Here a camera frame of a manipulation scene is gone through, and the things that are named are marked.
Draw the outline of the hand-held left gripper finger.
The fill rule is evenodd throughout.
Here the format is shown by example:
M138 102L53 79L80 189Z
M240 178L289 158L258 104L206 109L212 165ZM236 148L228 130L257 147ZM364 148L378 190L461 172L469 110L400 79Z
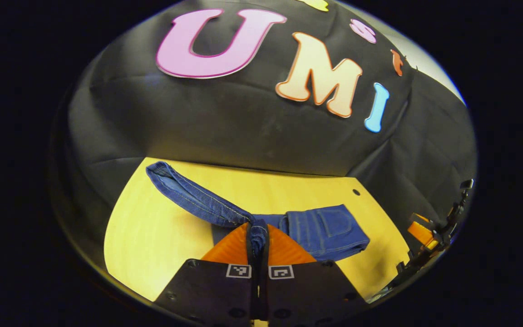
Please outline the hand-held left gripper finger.
M332 327L366 310L336 262L318 261L278 228L268 229L261 295L270 327Z
M250 225L239 226L201 259L187 259L154 304L190 327L250 327L256 273Z

